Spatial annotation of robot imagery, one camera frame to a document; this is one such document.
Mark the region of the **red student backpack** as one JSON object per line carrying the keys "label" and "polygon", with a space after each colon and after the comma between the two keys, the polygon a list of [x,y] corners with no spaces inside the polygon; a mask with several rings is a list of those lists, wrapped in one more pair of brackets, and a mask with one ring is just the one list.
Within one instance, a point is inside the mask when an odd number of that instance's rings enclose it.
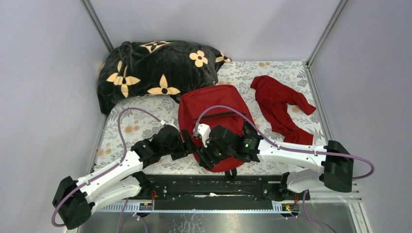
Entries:
{"label": "red student backpack", "polygon": [[[205,87],[185,93],[179,103],[178,123],[180,130],[193,131],[197,124],[206,124],[210,128],[221,125],[240,136],[247,133],[257,133],[251,112],[239,91],[235,86],[227,84]],[[202,145],[202,141],[194,137],[193,132],[191,133],[191,140],[194,145],[192,154],[199,163],[195,152]],[[226,177],[235,178],[237,168],[230,171],[210,172],[223,172]]]}

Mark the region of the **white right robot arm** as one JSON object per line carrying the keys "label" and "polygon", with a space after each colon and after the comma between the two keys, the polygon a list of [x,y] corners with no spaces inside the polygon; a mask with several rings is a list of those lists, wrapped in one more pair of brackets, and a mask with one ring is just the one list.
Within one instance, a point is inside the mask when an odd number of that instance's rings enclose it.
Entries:
{"label": "white right robot arm", "polygon": [[281,162],[303,167],[302,171],[282,174],[278,192],[285,200],[322,186],[336,192],[352,191],[353,160],[329,155],[329,146],[277,143],[256,133],[239,136],[221,125],[210,128],[197,124],[193,134],[202,141],[197,154],[209,169],[227,158],[245,163]]}

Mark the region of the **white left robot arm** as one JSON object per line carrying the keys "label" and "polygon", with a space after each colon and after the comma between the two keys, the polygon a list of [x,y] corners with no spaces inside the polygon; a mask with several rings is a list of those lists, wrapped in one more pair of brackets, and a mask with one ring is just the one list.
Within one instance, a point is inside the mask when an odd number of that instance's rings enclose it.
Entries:
{"label": "white left robot arm", "polygon": [[126,148],[121,158],[88,175],[62,179],[55,192],[55,208],[51,222],[55,227],[76,229],[97,210],[113,202],[136,196],[149,197],[151,187],[139,181],[134,173],[157,163],[163,156],[180,159],[193,151],[191,130],[178,130],[173,124],[164,124],[158,133]]}

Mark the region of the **floral table mat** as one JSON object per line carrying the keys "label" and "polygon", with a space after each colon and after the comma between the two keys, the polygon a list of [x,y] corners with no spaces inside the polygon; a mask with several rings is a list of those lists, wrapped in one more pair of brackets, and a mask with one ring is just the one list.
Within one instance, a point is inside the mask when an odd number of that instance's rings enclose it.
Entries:
{"label": "floral table mat", "polygon": [[[262,115],[255,100],[255,90],[250,87],[253,78],[262,75],[270,76],[302,93],[310,104],[315,105],[312,79],[308,77],[307,66],[302,61],[234,61],[224,64],[218,71],[220,84],[231,84],[238,89],[257,128],[270,139],[283,141],[283,136],[273,132],[270,123]],[[315,145],[324,145],[330,139],[319,111],[306,115],[298,106],[289,105],[288,113],[299,128],[313,135]],[[161,120],[174,120],[177,114],[178,104],[169,96],[149,96],[120,101],[108,116],[93,169],[100,169],[121,158],[124,146],[130,147],[137,141],[151,137],[160,130]],[[170,156],[164,156],[158,163],[144,169],[144,172],[174,175],[207,174],[192,155],[175,161]]]}

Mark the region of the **red cloth garment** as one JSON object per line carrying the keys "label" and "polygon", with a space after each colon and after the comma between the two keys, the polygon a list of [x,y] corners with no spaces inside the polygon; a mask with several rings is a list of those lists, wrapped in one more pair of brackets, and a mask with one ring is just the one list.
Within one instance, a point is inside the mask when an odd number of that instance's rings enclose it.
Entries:
{"label": "red cloth garment", "polygon": [[255,99],[272,131],[284,136],[284,142],[313,143],[313,135],[299,128],[288,113],[289,105],[298,106],[306,115],[315,112],[316,107],[302,93],[267,75],[254,77],[250,87],[255,90]]}

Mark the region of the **black floral blanket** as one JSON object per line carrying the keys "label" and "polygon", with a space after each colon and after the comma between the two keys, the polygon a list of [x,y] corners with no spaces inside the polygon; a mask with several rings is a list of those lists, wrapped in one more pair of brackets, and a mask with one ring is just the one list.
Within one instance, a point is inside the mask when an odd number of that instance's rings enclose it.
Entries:
{"label": "black floral blanket", "polygon": [[117,102],[147,95],[177,98],[216,85],[218,71],[231,59],[208,45],[182,40],[125,41],[107,56],[98,76],[100,111],[108,115]]}

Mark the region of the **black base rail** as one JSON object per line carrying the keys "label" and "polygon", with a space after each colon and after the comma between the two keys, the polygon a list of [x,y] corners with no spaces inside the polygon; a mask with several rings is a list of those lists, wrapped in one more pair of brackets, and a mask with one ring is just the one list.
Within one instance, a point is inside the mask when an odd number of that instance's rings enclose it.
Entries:
{"label": "black base rail", "polygon": [[269,210],[274,201],[294,204],[310,199],[281,183],[280,175],[149,175],[133,174],[142,189],[132,200],[148,200],[156,211]]}

